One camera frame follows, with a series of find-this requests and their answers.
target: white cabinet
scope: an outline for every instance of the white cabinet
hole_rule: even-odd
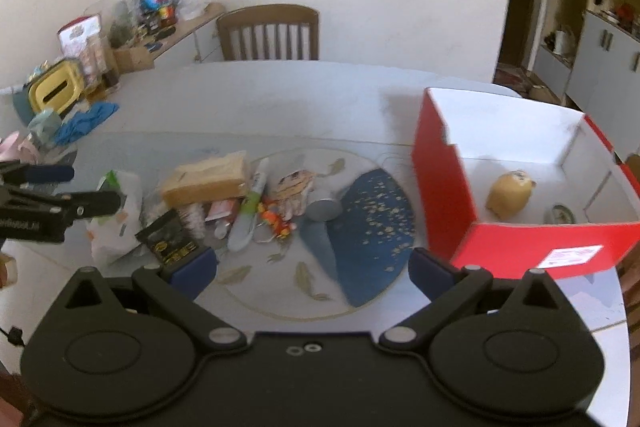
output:
[[[221,46],[218,46],[215,50],[213,50],[208,57],[202,59],[203,63],[224,62],[224,61],[225,61],[225,57],[222,56]]]
[[[566,90],[622,158],[640,146],[640,42],[589,12]]]
[[[155,68],[181,68],[199,62],[200,56],[193,34],[187,35],[180,42],[169,48],[154,60]]]
[[[640,146],[640,42],[622,32],[621,42],[608,75],[603,75],[593,96],[591,118],[625,160]]]
[[[533,72],[554,95],[562,98],[571,70],[545,46],[540,46],[533,64]]]
[[[216,22],[211,21],[195,31],[196,46],[200,54],[200,60],[204,61],[215,49],[220,47]]]
[[[617,125],[620,118],[620,107],[625,100],[634,69],[637,69],[636,58],[640,45],[638,42],[615,27],[609,31],[605,56],[600,65],[598,84],[593,90],[591,100],[584,109],[591,120],[609,138],[615,150],[621,156],[621,130]]]
[[[566,88],[567,95],[585,112],[598,84],[602,61],[610,53],[606,51],[606,45],[612,29],[615,28],[601,18],[585,13],[578,53]]]

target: red and white box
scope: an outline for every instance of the red and white box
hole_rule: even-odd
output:
[[[429,249],[456,267],[555,279],[615,266],[640,240],[640,185],[583,113],[548,103],[427,89],[412,152]],[[500,222],[492,184],[522,169],[536,182],[523,210]],[[574,225],[545,225],[554,204]]]

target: small round tin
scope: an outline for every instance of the small round tin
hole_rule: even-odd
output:
[[[546,225],[574,225],[574,213],[564,204],[556,203],[545,212]]]

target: orange toy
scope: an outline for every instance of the orange toy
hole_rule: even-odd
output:
[[[276,206],[274,203],[265,204],[264,202],[261,202],[258,204],[260,218],[269,223],[271,230],[273,231],[273,235],[276,238],[284,239],[289,237],[291,232],[295,230],[296,226],[293,223],[282,219],[280,214],[274,210],[275,208]]]

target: box label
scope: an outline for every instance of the box label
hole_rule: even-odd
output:
[[[573,266],[574,264],[584,264],[590,261],[596,255],[602,245],[593,245],[591,247],[577,248],[558,248],[552,250],[542,263],[538,264],[538,268],[557,268],[559,266]]]

